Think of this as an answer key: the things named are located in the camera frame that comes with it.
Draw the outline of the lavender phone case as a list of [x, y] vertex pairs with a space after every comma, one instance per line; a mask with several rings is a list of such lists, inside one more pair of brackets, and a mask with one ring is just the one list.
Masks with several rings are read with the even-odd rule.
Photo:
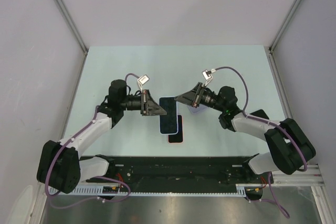
[[192, 106], [188, 106], [188, 109], [189, 109], [189, 111], [192, 113], [192, 114], [199, 114], [199, 113], [201, 113], [201, 112], [204, 112], [206, 109], [207, 109], [207, 107], [206, 106], [204, 106], [204, 105], [202, 105], [202, 104], [200, 104], [198, 107], [192, 107]]

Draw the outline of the black phone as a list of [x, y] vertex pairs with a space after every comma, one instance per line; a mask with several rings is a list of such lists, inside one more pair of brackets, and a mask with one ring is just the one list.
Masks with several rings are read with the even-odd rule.
[[259, 110], [255, 111], [255, 112], [252, 112], [250, 115], [254, 116], [254, 117], [258, 117], [258, 118], [269, 120], [268, 115], [266, 114], [266, 112], [263, 109], [259, 109]]

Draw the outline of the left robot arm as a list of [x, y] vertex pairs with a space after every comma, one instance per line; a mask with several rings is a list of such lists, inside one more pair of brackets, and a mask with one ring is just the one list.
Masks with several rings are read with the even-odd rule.
[[142, 116], [160, 116], [167, 112], [153, 100], [144, 85], [149, 81], [147, 75], [137, 79], [138, 95], [131, 94], [127, 82], [113, 80], [103, 102], [95, 107], [93, 118], [70, 137], [57, 142], [46, 142], [41, 153], [37, 180], [45, 185], [45, 193], [52, 196], [49, 188], [57, 193], [68, 194], [84, 180], [100, 177], [105, 182], [115, 178], [116, 169], [101, 156], [82, 161], [84, 152], [99, 137], [114, 128], [124, 116], [125, 111], [139, 111]]

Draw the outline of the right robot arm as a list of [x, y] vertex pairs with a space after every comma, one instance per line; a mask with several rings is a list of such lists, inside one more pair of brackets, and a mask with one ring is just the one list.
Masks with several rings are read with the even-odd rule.
[[222, 128], [259, 138], [267, 143], [269, 152], [251, 157], [242, 169], [243, 179], [254, 183], [266, 172], [281, 171], [291, 175], [307, 170], [307, 162], [316, 155], [307, 136], [291, 118], [272, 121], [264, 110], [247, 114], [237, 105], [235, 89], [223, 86], [218, 93], [198, 83], [192, 90], [175, 97], [175, 101], [197, 108], [200, 105], [220, 112]]

